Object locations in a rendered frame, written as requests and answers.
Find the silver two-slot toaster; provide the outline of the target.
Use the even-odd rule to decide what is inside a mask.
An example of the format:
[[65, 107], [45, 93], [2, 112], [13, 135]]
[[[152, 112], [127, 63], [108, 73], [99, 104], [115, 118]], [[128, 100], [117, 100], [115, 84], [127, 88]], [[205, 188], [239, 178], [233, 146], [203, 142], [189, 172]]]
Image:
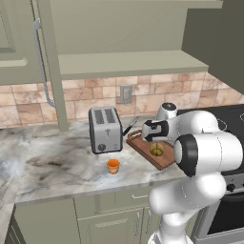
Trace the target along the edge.
[[93, 107], [89, 110], [91, 150], [95, 154], [121, 152], [122, 124], [115, 107]]

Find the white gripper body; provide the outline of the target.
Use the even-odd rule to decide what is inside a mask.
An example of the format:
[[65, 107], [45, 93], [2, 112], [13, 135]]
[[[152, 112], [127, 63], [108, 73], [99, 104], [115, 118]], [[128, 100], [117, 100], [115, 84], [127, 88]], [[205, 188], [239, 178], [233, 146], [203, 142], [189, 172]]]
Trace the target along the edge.
[[147, 120], [142, 126], [141, 137], [144, 141], [161, 141], [169, 134], [169, 124], [164, 121]]

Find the black-handled knife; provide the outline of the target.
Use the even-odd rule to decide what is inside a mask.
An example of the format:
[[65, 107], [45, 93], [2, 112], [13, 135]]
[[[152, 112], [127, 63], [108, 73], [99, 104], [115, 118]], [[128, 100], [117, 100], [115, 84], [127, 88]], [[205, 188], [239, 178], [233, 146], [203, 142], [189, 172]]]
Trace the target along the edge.
[[123, 131], [122, 135], [125, 136], [130, 129], [134, 126], [134, 124], [138, 121], [139, 116], [136, 116], [135, 119], [129, 124], [128, 128], [126, 130]]

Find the sage green drawer front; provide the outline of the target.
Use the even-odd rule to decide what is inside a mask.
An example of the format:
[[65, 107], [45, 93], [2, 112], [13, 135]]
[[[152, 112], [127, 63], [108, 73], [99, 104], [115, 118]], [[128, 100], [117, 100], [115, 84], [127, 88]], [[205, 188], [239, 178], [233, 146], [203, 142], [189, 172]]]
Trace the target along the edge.
[[126, 209], [133, 206], [147, 205], [148, 198], [132, 199], [131, 195], [148, 195], [151, 189], [151, 187], [143, 187], [97, 194], [94, 197], [95, 211], [97, 213], [102, 213], [115, 209]]

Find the sage green open wall cabinet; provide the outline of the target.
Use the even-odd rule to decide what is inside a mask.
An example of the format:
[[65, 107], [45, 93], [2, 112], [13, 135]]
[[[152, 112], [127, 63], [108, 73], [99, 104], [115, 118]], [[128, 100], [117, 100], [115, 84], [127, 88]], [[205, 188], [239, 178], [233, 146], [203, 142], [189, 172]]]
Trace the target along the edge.
[[61, 77], [206, 71], [182, 50], [189, 10], [220, 0], [50, 0]]

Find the steel stove with black hob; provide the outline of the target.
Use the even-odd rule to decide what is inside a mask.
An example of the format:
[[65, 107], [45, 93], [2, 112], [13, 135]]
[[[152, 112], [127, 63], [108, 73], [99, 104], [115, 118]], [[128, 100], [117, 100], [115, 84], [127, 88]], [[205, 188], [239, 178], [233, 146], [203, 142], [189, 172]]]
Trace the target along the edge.
[[[237, 135], [244, 146], [244, 105], [210, 107], [206, 108], [206, 111], [212, 112], [216, 116], [219, 128], [222, 131]], [[227, 185], [235, 185], [232, 193], [244, 192], [244, 157], [242, 166], [239, 169], [224, 172], [222, 175]], [[199, 211], [195, 220], [189, 223], [189, 225], [193, 224], [193, 230], [191, 231], [193, 244], [244, 244], [244, 228], [222, 234], [207, 235], [206, 208]]]

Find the orange jam jar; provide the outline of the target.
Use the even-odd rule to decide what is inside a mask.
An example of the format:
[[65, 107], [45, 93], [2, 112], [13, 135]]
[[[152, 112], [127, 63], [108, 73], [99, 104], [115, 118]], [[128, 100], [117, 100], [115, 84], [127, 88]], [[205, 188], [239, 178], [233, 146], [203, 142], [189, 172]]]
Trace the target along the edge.
[[118, 173], [119, 167], [120, 167], [120, 162], [115, 158], [112, 158], [107, 162], [107, 168], [109, 173], [111, 174]]

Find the black glass oven door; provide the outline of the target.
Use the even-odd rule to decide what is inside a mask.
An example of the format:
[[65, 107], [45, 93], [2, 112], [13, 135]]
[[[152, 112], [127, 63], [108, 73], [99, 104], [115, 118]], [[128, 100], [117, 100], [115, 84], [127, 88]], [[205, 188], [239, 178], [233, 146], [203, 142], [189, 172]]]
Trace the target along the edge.
[[244, 192], [227, 194], [206, 208], [207, 235], [244, 228]]

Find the brown wooden cutting board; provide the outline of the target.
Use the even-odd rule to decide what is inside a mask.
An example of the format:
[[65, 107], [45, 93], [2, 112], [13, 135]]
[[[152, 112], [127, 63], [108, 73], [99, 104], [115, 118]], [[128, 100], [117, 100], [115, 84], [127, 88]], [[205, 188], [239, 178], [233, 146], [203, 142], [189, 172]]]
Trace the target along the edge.
[[162, 149], [163, 153], [153, 155], [152, 151], [155, 149], [153, 142], [143, 141], [140, 130], [129, 133], [127, 143], [153, 164], [159, 171], [166, 169], [174, 162], [173, 145], [166, 141], [158, 141], [159, 146], [157, 149]]

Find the dark grey-green range hood cabinet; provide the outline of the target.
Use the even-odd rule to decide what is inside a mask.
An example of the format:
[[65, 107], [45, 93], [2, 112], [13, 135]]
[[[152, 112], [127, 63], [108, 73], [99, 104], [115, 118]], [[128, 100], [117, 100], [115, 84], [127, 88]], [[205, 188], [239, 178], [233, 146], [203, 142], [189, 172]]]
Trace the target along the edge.
[[244, 0], [222, 0], [221, 9], [189, 9], [182, 50], [206, 64], [199, 101], [204, 107], [244, 104]]

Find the grey wall socket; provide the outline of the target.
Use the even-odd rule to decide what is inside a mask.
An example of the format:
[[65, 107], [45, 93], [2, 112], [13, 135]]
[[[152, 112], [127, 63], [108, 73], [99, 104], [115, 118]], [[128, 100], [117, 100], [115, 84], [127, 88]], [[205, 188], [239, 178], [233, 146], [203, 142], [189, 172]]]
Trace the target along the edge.
[[132, 102], [132, 85], [120, 86], [120, 102], [122, 104], [129, 104]]

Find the sage green base cabinet door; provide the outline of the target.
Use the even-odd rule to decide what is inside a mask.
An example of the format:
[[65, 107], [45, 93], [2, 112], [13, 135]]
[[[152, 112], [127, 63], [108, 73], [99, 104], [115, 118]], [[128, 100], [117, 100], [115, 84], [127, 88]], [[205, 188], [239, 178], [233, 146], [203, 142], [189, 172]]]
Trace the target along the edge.
[[[148, 221], [148, 212], [151, 212], [151, 224], [149, 228], [149, 233], [145, 234], [147, 221]], [[148, 244], [149, 238], [157, 230], [159, 223], [160, 223], [160, 215], [157, 213], [153, 213], [150, 207], [146, 207], [143, 213], [140, 244]]]
[[[135, 236], [136, 213], [140, 213]], [[143, 209], [105, 213], [78, 220], [81, 244], [139, 244]]]

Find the sage green plain base panel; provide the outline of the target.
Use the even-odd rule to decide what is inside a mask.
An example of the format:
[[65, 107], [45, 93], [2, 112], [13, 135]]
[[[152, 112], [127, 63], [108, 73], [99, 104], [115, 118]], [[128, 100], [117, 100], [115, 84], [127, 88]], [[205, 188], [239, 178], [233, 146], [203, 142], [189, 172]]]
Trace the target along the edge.
[[15, 218], [26, 244], [80, 244], [72, 199], [17, 206]]

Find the sage green closed wall cabinet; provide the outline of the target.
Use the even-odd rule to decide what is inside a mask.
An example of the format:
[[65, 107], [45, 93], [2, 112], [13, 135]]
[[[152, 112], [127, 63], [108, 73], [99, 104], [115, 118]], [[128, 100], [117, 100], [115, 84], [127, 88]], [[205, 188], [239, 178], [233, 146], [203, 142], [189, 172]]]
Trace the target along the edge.
[[42, 83], [31, 0], [0, 0], [0, 85]]

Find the sage green open cabinet door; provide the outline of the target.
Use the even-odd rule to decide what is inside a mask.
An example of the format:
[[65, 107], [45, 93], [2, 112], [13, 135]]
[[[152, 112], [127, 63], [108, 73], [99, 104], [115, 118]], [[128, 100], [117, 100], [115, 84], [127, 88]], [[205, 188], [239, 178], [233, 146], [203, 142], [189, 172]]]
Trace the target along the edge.
[[48, 91], [51, 100], [55, 103], [59, 130], [61, 132], [65, 132], [69, 129], [69, 123], [63, 95], [54, 27], [52, 23], [51, 3], [50, 0], [30, 0], [30, 6], [34, 21], [37, 18], [40, 18], [41, 21], [42, 28], [38, 30], [38, 37], [45, 65]]

